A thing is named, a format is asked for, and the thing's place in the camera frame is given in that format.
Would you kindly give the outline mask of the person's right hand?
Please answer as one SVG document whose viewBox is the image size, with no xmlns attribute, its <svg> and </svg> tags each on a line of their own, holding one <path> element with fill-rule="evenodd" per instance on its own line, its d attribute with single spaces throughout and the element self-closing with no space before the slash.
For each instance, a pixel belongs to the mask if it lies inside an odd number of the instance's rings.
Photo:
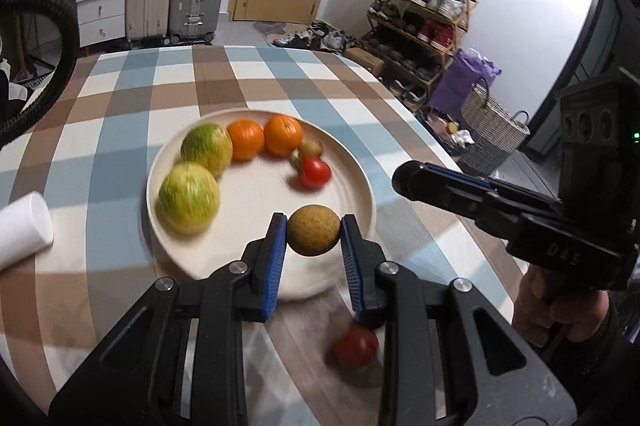
<svg viewBox="0 0 640 426">
<path fill-rule="evenodd" d="M 514 303 L 513 328 L 536 347 L 544 346 L 555 323 L 570 327 L 567 338 L 572 342 L 590 339 L 608 315 L 608 292 L 595 291 L 557 301 L 550 296 L 549 281 L 549 271 L 528 266 Z"/>
</svg>

